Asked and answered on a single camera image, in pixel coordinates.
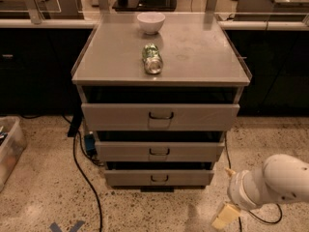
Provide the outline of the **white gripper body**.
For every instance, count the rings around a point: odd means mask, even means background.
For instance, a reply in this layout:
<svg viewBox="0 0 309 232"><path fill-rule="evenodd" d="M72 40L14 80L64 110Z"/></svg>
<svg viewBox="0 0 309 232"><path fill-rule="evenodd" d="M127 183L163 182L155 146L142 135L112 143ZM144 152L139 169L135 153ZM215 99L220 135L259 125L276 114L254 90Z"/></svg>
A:
<svg viewBox="0 0 309 232"><path fill-rule="evenodd" d="M262 171L243 170L233 174L227 189L230 200L239 208L251 211L262 207Z"/></svg>

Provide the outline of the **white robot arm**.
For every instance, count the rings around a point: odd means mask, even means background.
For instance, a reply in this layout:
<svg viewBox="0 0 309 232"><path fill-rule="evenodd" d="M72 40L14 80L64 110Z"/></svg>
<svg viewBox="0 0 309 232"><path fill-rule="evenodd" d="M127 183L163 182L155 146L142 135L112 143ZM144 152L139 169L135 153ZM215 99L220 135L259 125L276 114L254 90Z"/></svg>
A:
<svg viewBox="0 0 309 232"><path fill-rule="evenodd" d="M309 164L293 156L272 155L253 170L236 172L226 168L226 172L230 201L222 202L212 217L214 229L223 229L239 218L241 211L260 209L266 204L309 201Z"/></svg>

